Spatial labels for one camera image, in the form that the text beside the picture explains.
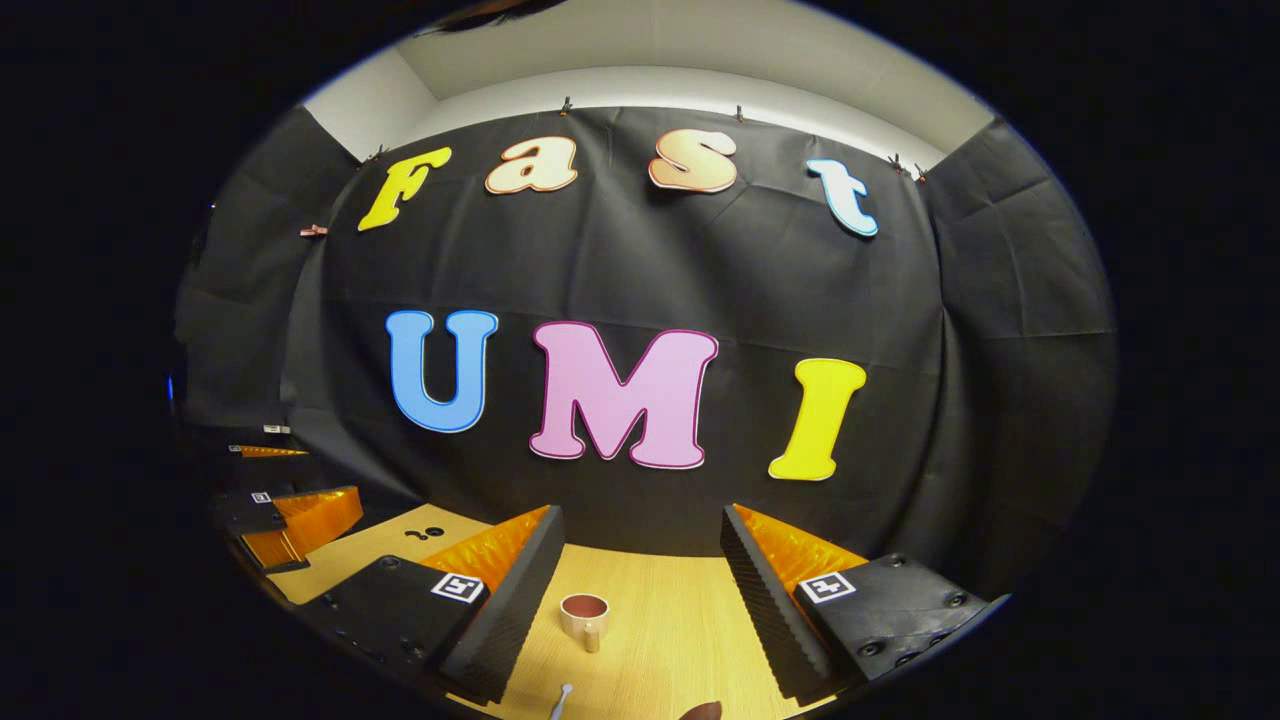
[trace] mug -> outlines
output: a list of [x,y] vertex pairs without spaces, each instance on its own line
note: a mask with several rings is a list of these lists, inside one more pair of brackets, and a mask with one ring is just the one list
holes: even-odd
[[603,597],[575,593],[561,601],[561,628],[573,642],[582,643],[588,652],[600,650],[608,621],[609,603]]

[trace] white wall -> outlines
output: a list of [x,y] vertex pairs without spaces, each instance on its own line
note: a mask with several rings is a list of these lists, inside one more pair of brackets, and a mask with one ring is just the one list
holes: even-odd
[[558,110],[566,95],[573,108],[685,108],[732,115],[741,105],[749,122],[828,137],[879,158],[896,152],[911,174],[913,163],[929,169],[946,155],[901,128],[829,97],[744,76],[652,65],[563,70],[456,95],[431,105],[398,136],[396,145],[484,120]]
[[403,145],[410,128],[436,104],[394,47],[347,70],[303,102],[348,152],[364,160],[378,146]]

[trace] black fabric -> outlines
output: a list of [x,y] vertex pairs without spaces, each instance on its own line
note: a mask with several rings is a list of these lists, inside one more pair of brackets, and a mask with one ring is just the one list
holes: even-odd
[[[649,182],[654,142],[682,127],[735,140],[731,188]],[[552,193],[488,195],[502,150],[543,135],[577,143],[577,179]],[[1105,282],[1096,260],[1079,260],[1093,258],[1087,231],[1034,154],[993,155],[1007,135],[987,128],[927,183],[826,138],[672,109],[520,115],[389,151],[362,169],[300,279],[288,423],[303,443],[483,521],[562,505],[572,543],[718,555],[719,509],[741,502],[861,555],[945,564],[957,583],[996,594],[1074,507],[1114,389]],[[357,234],[385,168],[442,146],[452,159],[398,204],[399,217]],[[805,169],[812,158],[841,160],[867,184],[874,238],[835,220]],[[1016,211],[964,210],[988,201]],[[1009,247],[1020,264],[997,264]],[[1034,286],[1025,297],[1019,282]],[[384,323],[422,310],[443,325],[460,309],[499,318],[485,414],[466,432],[431,433],[394,402]],[[974,331],[986,318],[1005,325]],[[545,363],[531,334],[548,320],[594,324],[623,377],[663,329],[716,337],[699,418],[705,464],[654,470],[625,452],[604,461],[590,443],[579,460],[535,455]],[[1101,334],[1070,334],[1082,328]],[[1057,334],[1018,340],[1028,333]],[[453,341],[442,328],[426,346],[426,388],[452,397]],[[777,480],[767,468],[790,438],[794,369],[806,357],[856,363],[868,380],[849,405],[836,475]],[[1007,379],[970,378],[983,373]],[[586,438],[581,420],[577,433]],[[1043,475],[1019,475],[1046,464]],[[1004,525],[986,516],[1009,502],[1019,505]],[[1012,538],[979,539],[997,527]],[[982,557],[960,561],[960,547]]]
[[298,231],[323,223],[356,167],[294,108],[227,179],[179,287],[174,334],[184,361],[174,395],[186,420],[283,424],[284,327],[312,242]]

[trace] letter m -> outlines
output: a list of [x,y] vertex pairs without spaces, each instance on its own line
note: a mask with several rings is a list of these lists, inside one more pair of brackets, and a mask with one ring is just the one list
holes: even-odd
[[582,415],[591,443],[612,460],[644,415],[644,436],[631,460],[648,468],[685,470],[703,464],[698,447],[698,405],[703,373],[718,345],[709,334],[666,331],[649,343],[627,382],[618,378],[600,333],[585,323],[547,323],[534,331],[547,352],[543,429],[529,447],[544,457],[581,457],[586,446],[573,434]]

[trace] wooden tabletop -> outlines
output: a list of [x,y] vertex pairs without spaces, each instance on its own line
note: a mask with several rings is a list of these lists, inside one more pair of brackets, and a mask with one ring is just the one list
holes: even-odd
[[[426,541],[406,536],[444,530]],[[489,525],[424,505],[334,541],[311,566],[269,578],[292,602],[315,598],[383,555],[421,560]],[[591,593],[609,602],[600,651],[589,653],[559,625],[559,601]],[[563,720],[677,720],[719,701],[730,720],[778,720],[804,710],[785,700],[723,557],[675,557],[566,544],[516,661],[502,703],[472,705],[495,717],[547,720],[572,684]],[[831,698],[805,707],[817,707]]]

